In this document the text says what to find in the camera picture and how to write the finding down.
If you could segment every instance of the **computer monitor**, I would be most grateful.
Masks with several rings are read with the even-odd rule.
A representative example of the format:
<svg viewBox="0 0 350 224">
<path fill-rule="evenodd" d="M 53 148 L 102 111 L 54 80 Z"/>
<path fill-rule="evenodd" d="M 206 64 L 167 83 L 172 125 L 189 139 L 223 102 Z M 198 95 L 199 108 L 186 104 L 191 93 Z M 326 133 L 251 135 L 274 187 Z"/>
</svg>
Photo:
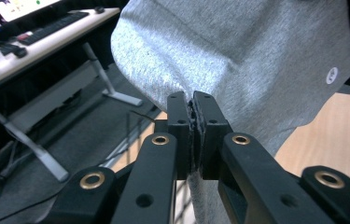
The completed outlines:
<svg viewBox="0 0 350 224">
<path fill-rule="evenodd" d="M 3 21 L 14 21 L 59 1 L 61 0 L 0 0 L 0 17 Z"/>
</svg>

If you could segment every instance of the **gray t-shirt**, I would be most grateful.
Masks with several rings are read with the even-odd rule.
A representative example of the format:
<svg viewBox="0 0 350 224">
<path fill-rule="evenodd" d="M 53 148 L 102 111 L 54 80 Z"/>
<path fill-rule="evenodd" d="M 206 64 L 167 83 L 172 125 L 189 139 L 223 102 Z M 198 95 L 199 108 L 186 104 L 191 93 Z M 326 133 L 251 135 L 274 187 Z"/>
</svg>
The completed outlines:
<svg viewBox="0 0 350 224">
<path fill-rule="evenodd" d="M 345 0 L 131 0 L 111 42 L 159 108 L 176 91 L 212 94 L 234 131 L 272 155 L 350 77 Z M 199 222 L 228 222 L 216 181 L 194 173 L 189 184 Z"/>
</svg>

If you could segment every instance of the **mounting hole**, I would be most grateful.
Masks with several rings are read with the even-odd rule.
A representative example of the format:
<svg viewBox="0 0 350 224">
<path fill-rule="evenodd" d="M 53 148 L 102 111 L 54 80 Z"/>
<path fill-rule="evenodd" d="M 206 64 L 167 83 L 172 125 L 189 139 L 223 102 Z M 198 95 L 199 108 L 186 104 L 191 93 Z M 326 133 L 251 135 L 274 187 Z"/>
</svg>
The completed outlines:
<svg viewBox="0 0 350 224">
<path fill-rule="evenodd" d="M 155 145 L 165 145 L 169 142 L 169 138 L 167 136 L 156 136 L 152 138 L 152 143 Z"/>
<path fill-rule="evenodd" d="M 232 138 L 232 141 L 238 145 L 247 145 L 250 143 L 250 139 L 246 136 L 242 136 L 242 135 L 235 135 Z"/>
<path fill-rule="evenodd" d="M 345 183 L 339 176 L 327 171 L 317 171 L 315 173 L 315 178 L 320 184 L 332 189 L 341 189 L 345 187 Z"/>
<path fill-rule="evenodd" d="M 280 196 L 280 201 L 287 207 L 298 207 L 298 200 L 289 194 L 284 194 Z"/>
<path fill-rule="evenodd" d="M 84 175 L 79 181 L 83 189 L 97 189 L 105 182 L 105 175 L 102 172 L 93 172 Z"/>
<path fill-rule="evenodd" d="M 154 203 L 154 198 L 149 194 L 141 194 L 136 198 L 136 204 L 139 207 L 149 207 Z"/>
</svg>

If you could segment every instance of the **desk leg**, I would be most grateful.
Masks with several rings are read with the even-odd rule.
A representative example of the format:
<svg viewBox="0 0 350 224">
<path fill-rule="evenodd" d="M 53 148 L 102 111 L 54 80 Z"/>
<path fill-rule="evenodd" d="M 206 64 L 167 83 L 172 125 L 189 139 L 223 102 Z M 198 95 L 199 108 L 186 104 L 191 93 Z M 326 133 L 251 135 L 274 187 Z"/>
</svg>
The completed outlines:
<svg viewBox="0 0 350 224">
<path fill-rule="evenodd" d="M 103 91 L 104 95 L 114 98 L 116 100 L 120 100 L 130 105 L 140 106 L 143 103 L 141 99 L 117 92 L 114 89 L 113 85 L 111 84 L 110 80 L 108 79 L 107 74 L 105 73 L 105 70 L 103 69 L 102 65 L 99 63 L 99 60 L 96 57 L 95 53 L 93 52 L 90 44 L 85 43 L 82 45 L 82 48 L 84 48 L 84 51 L 87 53 L 88 58 L 91 60 L 93 68 L 95 69 L 96 73 L 99 74 L 100 78 L 105 83 L 106 90 Z"/>
<path fill-rule="evenodd" d="M 42 146 L 37 145 L 32 139 L 1 114 L 0 122 L 12 132 L 18 140 L 28 146 L 59 181 L 63 182 L 67 179 L 69 173 L 67 173 L 67 171 L 55 159 L 53 159 L 53 157 L 42 148 Z"/>
</svg>

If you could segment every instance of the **white button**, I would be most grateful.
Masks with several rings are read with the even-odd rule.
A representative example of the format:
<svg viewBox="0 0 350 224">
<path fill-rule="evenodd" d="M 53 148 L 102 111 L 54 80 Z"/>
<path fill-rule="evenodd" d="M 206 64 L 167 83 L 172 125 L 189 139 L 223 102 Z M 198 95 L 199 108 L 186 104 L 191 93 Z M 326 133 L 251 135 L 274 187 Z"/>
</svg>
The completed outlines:
<svg viewBox="0 0 350 224">
<path fill-rule="evenodd" d="M 326 77 L 327 84 L 333 83 L 335 81 L 335 78 L 337 78 L 337 75 L 338 75 L 338 68 L 337 67 L 331 68 Z"/>
</svg>

